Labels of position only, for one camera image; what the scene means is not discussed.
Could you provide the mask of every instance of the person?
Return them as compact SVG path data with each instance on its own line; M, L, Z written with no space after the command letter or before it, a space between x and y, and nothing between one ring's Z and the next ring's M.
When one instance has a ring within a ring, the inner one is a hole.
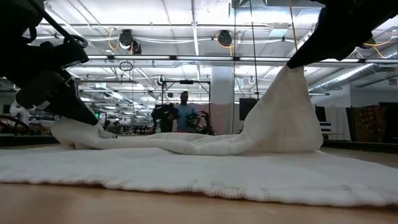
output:
M184 91L180 95L181 103L177 106L178 115L180 116L177 120L177 131L178 132L186 132L186 133L194 133L195 128L198 126L200 120L197 119L195 122L195 127L191 127L188 123L187 116L191 114L195 114L197 111L190 105L188 105L188 92Z

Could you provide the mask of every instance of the duct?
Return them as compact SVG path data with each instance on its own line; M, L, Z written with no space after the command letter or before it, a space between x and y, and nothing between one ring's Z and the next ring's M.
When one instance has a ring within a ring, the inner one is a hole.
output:
M381 51L381 54L384 55L385 59L398 59L398 45ZM372 75L380 71L381 68L382 66L377 63L369 63L355 68L343 69L339 72L329 75L327 77L328 81L320 81L314 85L311 85L309 91L331 90L333 88L343 86L347 83L353 82L368 75Z
M318 15L320 9L323 5L316 7L294 7L292 10L293 17L295 18L295 22L306 22L306 23L316 23L318 21ZM248 7L241 7L234 9L231 8L229 12L229 16L234 16L236 13L236 21L237 23L251 23L251 11L250 5L248 3ZM291 23L292 18L290 15L290 8L288 6L281 7L269 7L263 4L263 7L252 7L252 18L254 23L258 22L266 22L266 23Z
M236 1L239 7L250 7L250 2L252 7L289 7L289 1L281 0L232 0L231 7L235 8ZM292 5L293 7L323 7L322 4L309 0L294 0Z

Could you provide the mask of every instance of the cable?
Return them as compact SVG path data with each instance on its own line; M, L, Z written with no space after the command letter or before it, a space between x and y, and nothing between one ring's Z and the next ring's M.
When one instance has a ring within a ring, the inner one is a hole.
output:
M297 51L298 48L297 48L296 30L295 30L295 28L294 28L294 21L293 21L293 2L292 2L292 0L289 0L289 8L290 8L290 16L291 16L291 18L292 18L294 45L295 45L296 51Z
M365 44L363 44L363 45L372 46L372 47L378 47L378 46L382 46L382 45L384 45L384 44L388 44L388 43L391 42L391 41L392 41L392 37L391 37L388 41L386 41L386 42L384 42L384 43L381 43L381 44L367 44L367 43L365 43Z
M113 33L113 29L111 29L111 33L109 34L109 38L111 38L112 33ZM110 47L111 49L113 49L113 50L117 50L117 49L119 48L119 43L120 43L120 34L118 35L118 43L117 43L116 47L113 47L113 46L111 45L111 40L110 40L110 39L108 40L109 47Z
M374 49L375 49L375 50L377 51L377 53L381 56L381 58L384 58L383 54L381 54L380 51L379 51L376 47L374 47Z
M234 17L234 43L236 43L236 11L234 10L235 13L235 17ZM236 49L234 49L234 58L236 57ZM236 61L234 60L234 81L236 80L236 82L238 83L237 79L236 79ZM234 92L234 97L233 97L233 109L232 109L232 130L231 130L231 134L234 134L234 124L235 124L235 92Z
M254 42L254 40L256 38L254 37L253 10L252 10L251 0L249 0L249 2L250 2L250 15L251 15L251 32L253 35L253 42ZM253 53L254 53L254 69L255 69L255 73L256 73L256 94L257 94L257 101L259 101L260 95L259 95L259 82L257 82L257 56L256 56L256 45L255 44L253 44Z
M134 40L131 41L131 46L130 46L130 54L131 55L133 54L133 52L132 52L133 47L134 47Z

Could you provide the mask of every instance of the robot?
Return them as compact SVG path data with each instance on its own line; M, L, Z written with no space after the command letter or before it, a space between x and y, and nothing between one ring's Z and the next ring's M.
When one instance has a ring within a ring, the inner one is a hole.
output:
M204 118L206 121L206 126L199 126L197 129L198 134L214 135L213 127L210 123L210 115L206 111L198 111L193 115L188 115L188 122L194 128L197 119Z
M157 125L160 126L160 132L169 133L173 131L173 120L179 119L178 109L174 104L168 105L155 105L155 109L150 114L154 121L154 130L156 133Z
M325 7L315 32L287 63L289 68L327 58L342 60L355 47L363 47L371 39L373 29L398 14L397 0L311 1ZM21 88L16 95L17 103L27 110L42 106L44 111L96 125L98 120L80 100L75 82L65 71L88 61L84 51L87 41L62 29L44 11L44 0L1 0L0 9L1 20L10 21L1 29L2 52L7 52L7 56L0 61L0 76ZM43 18L65 37L62 45L53 46L50 42L39 47L29 45L35 40L35 27ZM28 29L30 38L23 37ZM334 33L336 30L345 34L344 37Z

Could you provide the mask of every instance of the wooden surface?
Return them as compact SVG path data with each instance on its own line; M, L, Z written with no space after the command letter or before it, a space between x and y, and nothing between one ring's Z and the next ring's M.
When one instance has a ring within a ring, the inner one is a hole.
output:
M324 149L398 167L398 155ZM333 208L54 185L0 184L0 223L398 223L397 208Z

